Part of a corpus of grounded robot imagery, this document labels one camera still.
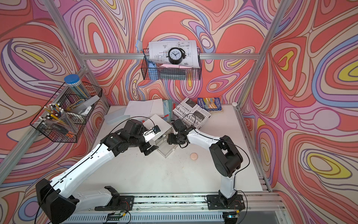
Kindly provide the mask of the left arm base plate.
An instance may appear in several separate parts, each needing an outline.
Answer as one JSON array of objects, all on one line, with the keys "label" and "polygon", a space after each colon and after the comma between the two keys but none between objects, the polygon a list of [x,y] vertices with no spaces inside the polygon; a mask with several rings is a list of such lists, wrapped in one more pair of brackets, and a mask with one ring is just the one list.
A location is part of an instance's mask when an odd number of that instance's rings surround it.
[{"label": "left arm base plate", "polygon": [[95,207],[95,211],[131,211],[134,198],[134,196],[118,196],[111,199],[106,206]]}]

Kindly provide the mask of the white three-drawer box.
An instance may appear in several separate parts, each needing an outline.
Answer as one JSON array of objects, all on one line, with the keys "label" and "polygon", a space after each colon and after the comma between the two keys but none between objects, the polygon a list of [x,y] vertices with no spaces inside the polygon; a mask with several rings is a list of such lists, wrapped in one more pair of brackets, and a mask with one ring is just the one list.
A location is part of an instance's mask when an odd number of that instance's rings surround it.
[{"label": "white three-drawer box", "polygon": [[164,121],[158,115],[152,116],[143,124],[148,130],[153,128],[155,125],[159,126],[161,132],[157,136],[155,136],[155,138],[150,140],[149,143],[151,145],[158,146],[158,149],[156,151],[159,154],[161,154],[164,158],[167,158],[178,147],[178,145],[169,145],[167,143],[168,135],[170,133],[173,133],[174,129],[169,123]]}]

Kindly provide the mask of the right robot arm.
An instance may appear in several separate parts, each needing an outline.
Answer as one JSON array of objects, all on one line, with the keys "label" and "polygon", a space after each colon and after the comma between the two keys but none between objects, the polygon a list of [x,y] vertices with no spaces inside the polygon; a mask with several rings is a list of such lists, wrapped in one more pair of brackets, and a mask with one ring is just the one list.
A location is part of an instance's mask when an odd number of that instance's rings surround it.
[{"label": "right robot arm", "polygon": [[232,203],[237,195],[235,172],[241,168],[243,157],[231,138],[227,135],[221,138],[210,136],[197,130],[194,126],[186,126],[180,119],[172,122],[172,127],[174,133],[170,133],[168,136],[169,145],[179,145],[184,148],[189,144],[194,144],[210,152],[214,166],[222,176],[218,192],[219,201],[224,206]]}]

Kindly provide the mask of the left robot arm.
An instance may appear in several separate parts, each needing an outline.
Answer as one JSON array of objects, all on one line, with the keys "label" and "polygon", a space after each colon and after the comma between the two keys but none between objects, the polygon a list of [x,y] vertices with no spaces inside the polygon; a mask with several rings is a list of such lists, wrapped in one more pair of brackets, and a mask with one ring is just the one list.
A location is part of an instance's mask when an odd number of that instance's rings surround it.
[{"label": "left robot arm", "polygon": [[160,133],[158,125],[146,128],[136,117],[123,121],[123,124],[123,128],[110,131],[92,151],[69,169],[51,180],[44,178],[36,184],[39,208],[52,224],[60,224],[82,209],[120,209],[120,194],[111,186],[76,197],[73,193],[96,170],[129,148],[138,147],[145,155],[158,148],[150,144],[150,140]]}]

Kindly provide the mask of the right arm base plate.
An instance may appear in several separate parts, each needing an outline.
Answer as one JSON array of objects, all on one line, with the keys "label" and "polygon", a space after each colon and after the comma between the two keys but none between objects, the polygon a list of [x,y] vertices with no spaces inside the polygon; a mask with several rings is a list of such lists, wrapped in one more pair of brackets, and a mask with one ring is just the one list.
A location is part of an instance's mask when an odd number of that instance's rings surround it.
[{"label": "right arm base plate", "polygon": [[239,210],[246,209],[242,195],[236,194],[226,198],[222,194],[207,195],[206,202],[209,210]]}]

